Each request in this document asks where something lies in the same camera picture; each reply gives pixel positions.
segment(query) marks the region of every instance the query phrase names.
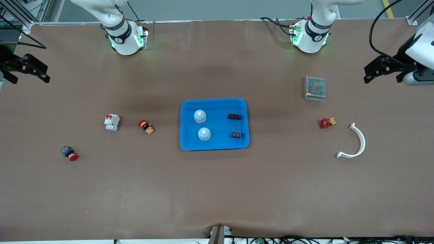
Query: white curved pipe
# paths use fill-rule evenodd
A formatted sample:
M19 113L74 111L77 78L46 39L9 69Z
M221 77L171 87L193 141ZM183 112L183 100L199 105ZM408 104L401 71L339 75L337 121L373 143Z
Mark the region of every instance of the white curved pipe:
M346 154L344 152L339 152L338 155L336 156L337 158L340 158L340 157L353 158L355 156L359 156L365 150L366 140L365 140L365 137L363 136L362 132L358 128L356 128L355 123L352 123L350 125L350 129L352 129L358 135L358 137L360 139L360 149L354 155Z

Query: yellow floor line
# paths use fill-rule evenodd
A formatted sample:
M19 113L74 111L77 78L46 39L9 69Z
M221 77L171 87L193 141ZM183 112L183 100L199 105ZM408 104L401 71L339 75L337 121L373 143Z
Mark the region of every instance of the yellow floor line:
M384 4L384 7L389 6L390 5L389 0L383 0L383 4ZM387 17L394 18L393 13L392 13L392 9L386 10L386 13L387 13Z

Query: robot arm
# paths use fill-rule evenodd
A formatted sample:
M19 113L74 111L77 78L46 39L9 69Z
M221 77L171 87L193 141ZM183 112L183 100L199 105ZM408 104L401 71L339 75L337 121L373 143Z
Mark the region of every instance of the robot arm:
M404 82L408 86L434 85L434 23L424 24L393 58L395 60L380 55L365 66L365 83L378 76L401 72L396 76L398 83Z
M127 4L126 0L71 0L77 6L91 13L105 27L114 27L122 22L124 16L116 9Z
M107 31L112 47L119 54L132 55L146 50L148 30L132 20L126 20L119 10L127 0L71 0L97 18Z
M336 19L333 5L356 5L364 0L310 0L312 14L290 27L291 43L305 53L316 53L326 44L329 30Z

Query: brown table surface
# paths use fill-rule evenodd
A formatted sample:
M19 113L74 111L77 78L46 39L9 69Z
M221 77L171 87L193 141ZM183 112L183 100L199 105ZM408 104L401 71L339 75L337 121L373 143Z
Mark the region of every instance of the brown table surface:
M252 237L433 236L434 87L363 83L371 23L336 21L313 55L260 21L156 24L134 56L99 26L34 26L48 49L18 54L46 63L51 82L19 75L0 93L0 240L198 238L217 224ZM380 20L374 43L394 54L415 30ZM324 102L303 99L306 75L327 79ZM247 101L249 147L183 151L180 104L224 97ZM323 117L338 124L320 129ZM366 149L336 158L359 149L352 122Z

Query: blue tray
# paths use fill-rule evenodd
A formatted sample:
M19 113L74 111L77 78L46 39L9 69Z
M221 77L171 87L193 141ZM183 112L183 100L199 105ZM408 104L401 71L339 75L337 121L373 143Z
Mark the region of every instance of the blue tray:
M202 109L207 120L197 123L194 112ZM241 114L241 120L228 119L229 113ZM199 129L211 130L211 138L202 141ZM233 138L232 131L242 132L242 138ZM187 100L181 104L181 133L179 144L185 151L204 151L246 148L250 143L247 104L242 98Z

